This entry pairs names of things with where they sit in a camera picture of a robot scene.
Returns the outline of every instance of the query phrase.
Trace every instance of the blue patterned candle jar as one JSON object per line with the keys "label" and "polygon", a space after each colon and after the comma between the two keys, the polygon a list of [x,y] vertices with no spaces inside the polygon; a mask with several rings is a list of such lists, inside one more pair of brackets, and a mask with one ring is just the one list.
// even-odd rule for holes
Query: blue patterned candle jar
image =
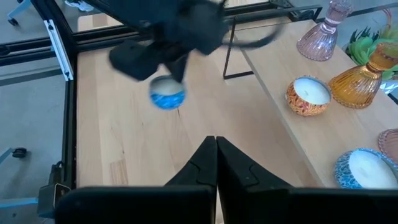
{"label": "blue patterned candle jar", "polygon": [[149,84],[150,99],[163,110],[178,108],[185,99],[184,86],[171,75],[154,78]]}
{"label": "blue patterned candle jar", "polygon": [[380,152],[359,148],[337,159],[335,178],[344,189],[398,189],[398,166]]}

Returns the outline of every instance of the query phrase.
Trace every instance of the chair leg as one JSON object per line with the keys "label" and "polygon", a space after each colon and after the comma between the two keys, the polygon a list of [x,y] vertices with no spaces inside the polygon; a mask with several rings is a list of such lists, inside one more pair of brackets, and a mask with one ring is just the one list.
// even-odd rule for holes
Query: chair leg
{"label": "chair leg", "polygon": [[32,2],[30,0],[23,0],[14,10],[12,10],[8,15],[8,19],[12,20],[16,15],[22,13],[23,11],[27,10]]}

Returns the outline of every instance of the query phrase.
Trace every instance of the orange patterned candle jar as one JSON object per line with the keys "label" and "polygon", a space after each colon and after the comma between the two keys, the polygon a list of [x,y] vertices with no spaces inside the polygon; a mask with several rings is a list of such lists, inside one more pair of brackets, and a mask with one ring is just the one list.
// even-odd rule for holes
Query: orange patterned candle jar
{"label": "orange patterned candle jar", "polygon": [[326,110],[331,101],[331,92],[321,80],[304,76],[295,79],[287,87],[286,100],[297,114],[313,116]]}

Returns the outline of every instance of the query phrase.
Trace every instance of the blue candle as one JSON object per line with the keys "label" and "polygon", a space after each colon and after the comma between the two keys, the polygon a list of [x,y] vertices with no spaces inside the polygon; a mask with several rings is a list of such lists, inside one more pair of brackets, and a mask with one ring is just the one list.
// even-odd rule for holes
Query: blue candle
{"label": "blue candle", "polygon": [[184,86],[170,75],[154,78],[149,84],[150,99],[163,110],[178,108],[185,99]]}

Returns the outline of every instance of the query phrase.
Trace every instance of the white candle wax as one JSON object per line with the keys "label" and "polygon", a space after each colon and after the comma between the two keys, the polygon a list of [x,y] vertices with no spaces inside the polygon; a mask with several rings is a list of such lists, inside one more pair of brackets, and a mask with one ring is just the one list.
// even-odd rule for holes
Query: white candle wax
{"label": "white candle wax", "polygon": [[349,157],[349,169],[356,181],[367,189],[398,188],[397,177],[391,168],[377,155],[355,151]]}
{"label": "white candle wax", "polygon": [[151,84],[150,89],[155,93],[169,96],[183,91],[184,87],[172,77],[165,77],[160,80],[155,80]]}
{"label": "white candle wax", "polygon": [[330,101],[330,93],[326,87],[312,78],[297,79],[294,81],[294,90],[301,99],[314,105],[324,105]]}

